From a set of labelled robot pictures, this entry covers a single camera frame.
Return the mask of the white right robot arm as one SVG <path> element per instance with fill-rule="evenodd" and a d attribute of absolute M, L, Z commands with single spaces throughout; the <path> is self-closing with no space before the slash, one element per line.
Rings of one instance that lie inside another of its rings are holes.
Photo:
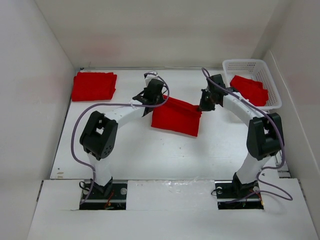
<path fill-rule="evenodd" d="M 282 120 L 279 114 L 269 114 L 246 100 L 233 87 L 226 87 L 221 74 L 210 75 L 202 70 L 207 87 L 201 91 L 198 109 L 202 112 L 215 110 L 216 106 L 236 115 L 247 126 L 247 156 L 227 186 L 229 198 L 235 202 L 248 198 L 258 186 L 259 177 L 271 157 L 284 150 Z"/>

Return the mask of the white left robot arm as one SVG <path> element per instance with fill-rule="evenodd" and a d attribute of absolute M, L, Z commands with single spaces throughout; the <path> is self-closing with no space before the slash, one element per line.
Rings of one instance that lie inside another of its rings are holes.
<path fill-rule="evenodd" d="M 107 198 L 112 192 L 113 177 L 106 158 L 114 149 L 117 131 L 129 122 L 148 115 L 156 106 L 161 106 L 165 102 L 163 88 L 167 88 L 164 81 L 151 77 L 143 91 L 129 103 L 106 113 L 93 111 L 90 114 L 79 143 L 94 168 L 92 191 L 98 197 Z"/>

